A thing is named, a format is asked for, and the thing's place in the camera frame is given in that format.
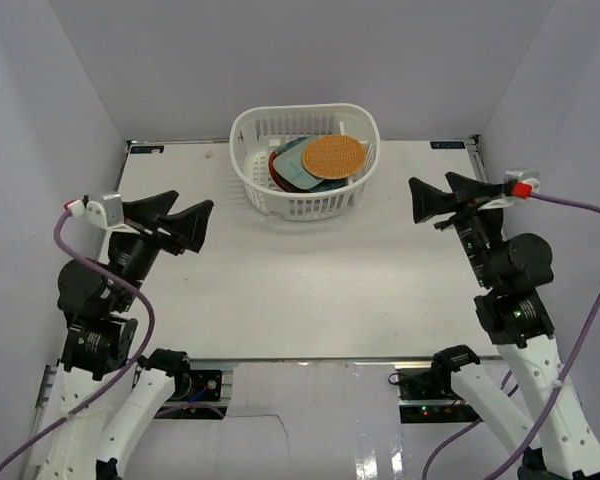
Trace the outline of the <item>teal scalloped round plate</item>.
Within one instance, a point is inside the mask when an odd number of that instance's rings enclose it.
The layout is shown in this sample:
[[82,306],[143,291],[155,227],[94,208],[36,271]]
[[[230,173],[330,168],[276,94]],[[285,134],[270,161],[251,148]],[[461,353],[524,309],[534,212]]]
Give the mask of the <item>teal scalloped round plate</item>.
[[[306,143],[311,144],[312,142],[315,142],[317,140],[322,140],[323,138],[328,138],[329,141],[331,143],[333,143],[335,140],[340,141],[342,139],[349,139],[349,136],[338,134],[338,135],[324,135],[321,137],[318,137],[318,136],[298,137],[295,140],[289,141],[284,145],[280,145],[280,146],[276,147],[274,150],[277,150],[278,152],[285,151],[287,149],[291,149],[295,145],[306,144]],[[347,184],[346,178],[340,178],[340,179],[324,179],[324,178],[322,178],[322,179],[323,179],[323,181],[319,185],[317,185],[316,187],[314,187],[310,190],[302,190],[302,193],[317,193],[317,192],[341,188]]]

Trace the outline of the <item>brown rimmed beige round plate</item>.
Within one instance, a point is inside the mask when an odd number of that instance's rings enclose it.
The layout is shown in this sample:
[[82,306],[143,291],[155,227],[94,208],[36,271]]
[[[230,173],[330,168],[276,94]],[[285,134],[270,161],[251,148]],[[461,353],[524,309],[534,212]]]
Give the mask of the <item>brown rimmed beige round plate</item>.
[[274,168],[274,160],[277,158],[278,155],[278,151],[273,150],[268,160],[269,175],[272,181],[276,184],[277,187],[280,188],[281,191],[287,193],[302,193],[301,189],[298,189],[297,187],[295,187],[294,185],[292,185],[291,183],[289,183],[284,178],[281,178],[278,175],[277,171]]

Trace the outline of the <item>woven bamboo round tray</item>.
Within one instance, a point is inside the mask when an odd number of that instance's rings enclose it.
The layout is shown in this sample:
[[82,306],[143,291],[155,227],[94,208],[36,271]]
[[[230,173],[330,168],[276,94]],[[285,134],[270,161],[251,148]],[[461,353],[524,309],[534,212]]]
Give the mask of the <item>woven bamboo round tray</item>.
[[339,180],[360,171],[366,150],[357,139],[347,135],[327,135],[311,141],[302,154],[303,167],[324,180]]

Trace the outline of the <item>light green divided square plate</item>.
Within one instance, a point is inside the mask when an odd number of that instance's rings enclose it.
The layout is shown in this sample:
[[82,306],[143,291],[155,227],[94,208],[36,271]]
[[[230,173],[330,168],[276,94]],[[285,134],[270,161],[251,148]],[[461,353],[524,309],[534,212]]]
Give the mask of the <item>light green divided square plate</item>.
[[305,144],[298,144],[285,151],[279,151],[274,158],[273,168],[289,184],[300,190],[310,190],[323,179],[311,174],[303,165]]

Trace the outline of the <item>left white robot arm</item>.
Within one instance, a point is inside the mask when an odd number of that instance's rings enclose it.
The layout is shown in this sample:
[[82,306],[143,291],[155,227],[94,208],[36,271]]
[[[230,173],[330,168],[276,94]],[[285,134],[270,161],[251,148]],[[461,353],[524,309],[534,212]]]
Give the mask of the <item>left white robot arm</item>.
[[169,190],[125,202],[117,192],[86,195],[67,203],[61,216],[83,218],[109,235],[106,262],[77,253],[61,237],[54,240],[70,256],[58,275],[59,310],[67,334],[59,359],[60,420],[50,428],[51,444],[40,479],[121,479],[131,453],[149,423],[169,401],[190,403],[193,387],[188,355],[156,349],[149,340],[132,343],[138,322],[127,317],[134,302],[156,315],[140,289],[162,252],[197,253],[204,245],[214,208],[203,200],[174,213],[178,198]]

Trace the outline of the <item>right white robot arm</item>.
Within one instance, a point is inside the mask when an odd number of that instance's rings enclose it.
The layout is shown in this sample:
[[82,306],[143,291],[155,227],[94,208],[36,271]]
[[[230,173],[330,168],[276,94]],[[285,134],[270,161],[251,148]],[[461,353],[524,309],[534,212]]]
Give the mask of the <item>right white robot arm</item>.
[[473,408],[508,457],[489,478],[511,467],[520,479],[600,479],[600,441],[583,412],[570,371],[600,309],[600,291],[567,359],[560,358],[555,328],[538,287],[554,279],[547,241],[502,234],[504,210],[530,199],[600,214],[600,207],[539,193],[534,171],[515,170],[499,184],[448,172],[444,192],[412,177],[415,223],[454,229],[485,294],[474,299],[481,328],[509,368],[520,409],[502,385],[488,379],[473,350],[457,345],[432,358],[431,384],[441,397]]

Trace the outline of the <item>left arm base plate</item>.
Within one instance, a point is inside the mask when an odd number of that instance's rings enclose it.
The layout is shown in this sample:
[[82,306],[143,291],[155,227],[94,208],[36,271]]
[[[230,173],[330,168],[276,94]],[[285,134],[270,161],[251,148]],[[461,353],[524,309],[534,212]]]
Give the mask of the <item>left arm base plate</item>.
[[188,370],[178,374],[175,391],[169,398],[174,402],[214,402],[221,398],[221,370]]

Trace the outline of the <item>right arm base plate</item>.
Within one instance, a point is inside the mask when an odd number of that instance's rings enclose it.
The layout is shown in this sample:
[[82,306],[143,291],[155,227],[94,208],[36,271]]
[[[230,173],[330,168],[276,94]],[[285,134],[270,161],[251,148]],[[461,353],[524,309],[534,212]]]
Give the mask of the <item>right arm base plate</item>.
[[399,390],[401,400],[448,400],[457,401],[459,397],[445,390],[441,381],[430,369],[399,369],[388,378],[390,385]]

